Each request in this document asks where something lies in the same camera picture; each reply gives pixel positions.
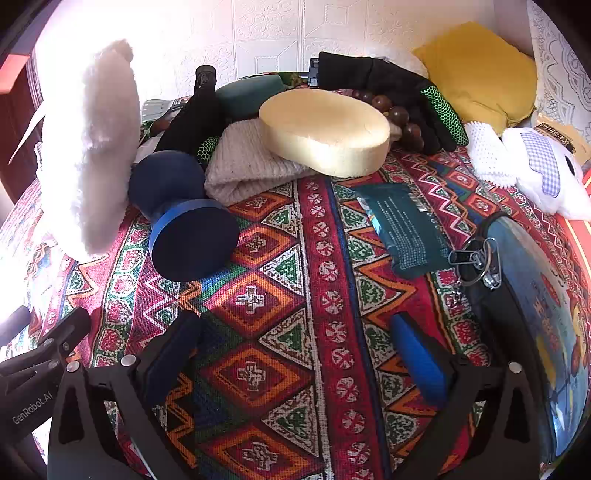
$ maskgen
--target oval sponge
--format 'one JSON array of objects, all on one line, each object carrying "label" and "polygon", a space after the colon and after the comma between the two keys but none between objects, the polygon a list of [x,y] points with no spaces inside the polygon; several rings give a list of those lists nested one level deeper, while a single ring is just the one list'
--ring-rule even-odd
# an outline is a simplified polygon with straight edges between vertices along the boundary
[{"label": "oval sponge", "polygon": [[294,89],[259,110],[263,144],[274,154],[333,177],[379,169],[389,150],[386,118],[367,103],[325,90]]}]

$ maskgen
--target screw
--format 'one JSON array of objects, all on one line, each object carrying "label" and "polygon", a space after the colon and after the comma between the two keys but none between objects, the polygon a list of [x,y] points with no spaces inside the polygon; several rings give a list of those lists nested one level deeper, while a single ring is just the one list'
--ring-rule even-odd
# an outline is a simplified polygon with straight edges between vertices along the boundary
[{"label": "screw", "polygon": [[123,365],[124,367],[131,367],[131,365],[133,365],[135,363],[135,355],[125,355],[122,359],[121,359],[121,365]]},{"label": "screw", "polygon": [[511,370],[511,372],[513,372],[515,374],[520,374],[521,371],[523,370],[523,367],[521,366],[521,364],[518,364],[517,362],[510,362],[509,363],[509,370]]},{"label": "screw", "polygon": [[73,362],[70,362],[68,364],[68,366],[66,367],[66,370],[68,370],[70,373],[75,372],[76,370],[78,370],[80,368],[80,362],[78,360],[74,360]]}]

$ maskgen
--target yellow cushion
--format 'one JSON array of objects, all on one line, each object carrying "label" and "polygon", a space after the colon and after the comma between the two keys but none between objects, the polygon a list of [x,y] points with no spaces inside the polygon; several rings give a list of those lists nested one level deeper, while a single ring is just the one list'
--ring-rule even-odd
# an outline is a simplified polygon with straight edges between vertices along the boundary
[{"label": "yellow cushion", "polygon": [[465,122],[485,122],[500,135],[534,109],[535,62],[477,23],[459,25],[414,54]]}]

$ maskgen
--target checkered fabric patch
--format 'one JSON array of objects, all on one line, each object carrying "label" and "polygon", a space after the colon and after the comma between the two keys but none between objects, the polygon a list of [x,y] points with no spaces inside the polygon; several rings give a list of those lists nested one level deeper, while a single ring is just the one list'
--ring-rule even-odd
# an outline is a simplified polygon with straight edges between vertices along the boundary
[{"label": "checkered fabric patch", "polygon": [[530,158],[530,168],[542,174],[542,191],[556,198],[560,193],[560,175],[550,140],[533,132],[522,133],[521,139]]}]

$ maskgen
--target green mesh glove patch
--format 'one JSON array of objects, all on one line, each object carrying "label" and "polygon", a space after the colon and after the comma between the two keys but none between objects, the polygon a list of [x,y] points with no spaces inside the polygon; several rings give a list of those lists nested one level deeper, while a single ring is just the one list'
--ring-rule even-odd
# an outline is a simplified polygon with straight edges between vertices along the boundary
[{"label": "green mesh glove patch", "polygon": [[203,171],[207,168],[209,161],[212,159],[213,151],[216,149],[220,137],[209,137],[201,146],[197,149],[197,161],[203,168]]},{"label": "green mesh glove patch", "polygon": [[437,87],[431,85],[421,90],[421,93],[429,99],[443,125],[450,131],[457,144],[461,147],[468,145],[468,136],[466,135],[462,122],[449,102],[437,90]]}]

